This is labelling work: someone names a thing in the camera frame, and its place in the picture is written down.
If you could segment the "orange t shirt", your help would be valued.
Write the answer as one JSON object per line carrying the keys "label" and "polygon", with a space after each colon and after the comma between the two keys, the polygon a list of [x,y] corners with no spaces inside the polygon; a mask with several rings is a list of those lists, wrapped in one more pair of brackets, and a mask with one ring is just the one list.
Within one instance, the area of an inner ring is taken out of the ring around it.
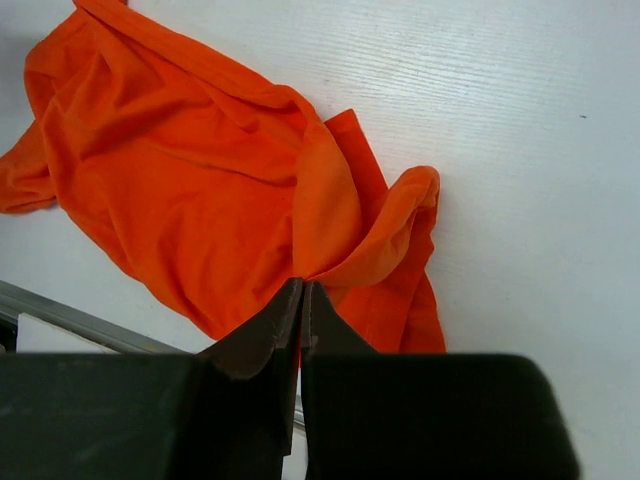
{"label": "orange t shirt", "polygon": [[382,352],[442,352],[425,273],[440,178],[387,184],[353,111],[132,10],[80,1],[28,54],[34,120],[1,158],[1,210],[58,204],[127,275],[220,339],[291,277]]}

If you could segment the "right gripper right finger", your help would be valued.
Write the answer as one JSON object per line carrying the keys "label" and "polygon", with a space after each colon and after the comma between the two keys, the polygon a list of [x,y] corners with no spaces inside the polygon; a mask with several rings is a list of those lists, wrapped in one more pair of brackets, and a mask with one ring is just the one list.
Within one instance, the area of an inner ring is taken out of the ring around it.
{"label": "right gripper right finger", "polygon": [[335,310],[319,282],[305,285],[301,312],[303,355],[376,355],[376,350]]}

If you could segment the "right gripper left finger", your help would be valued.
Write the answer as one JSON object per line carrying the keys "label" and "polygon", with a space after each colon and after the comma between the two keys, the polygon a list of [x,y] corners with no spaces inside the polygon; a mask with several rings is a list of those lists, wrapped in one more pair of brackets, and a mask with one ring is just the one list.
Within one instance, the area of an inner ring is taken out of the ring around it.
{"label": "right gripper left finger", "polygon": [[303,280],[291,278],[257,314],[204,350],[203,413],[224,444],[254,437],[259,452],[291,453],[300,353]]}

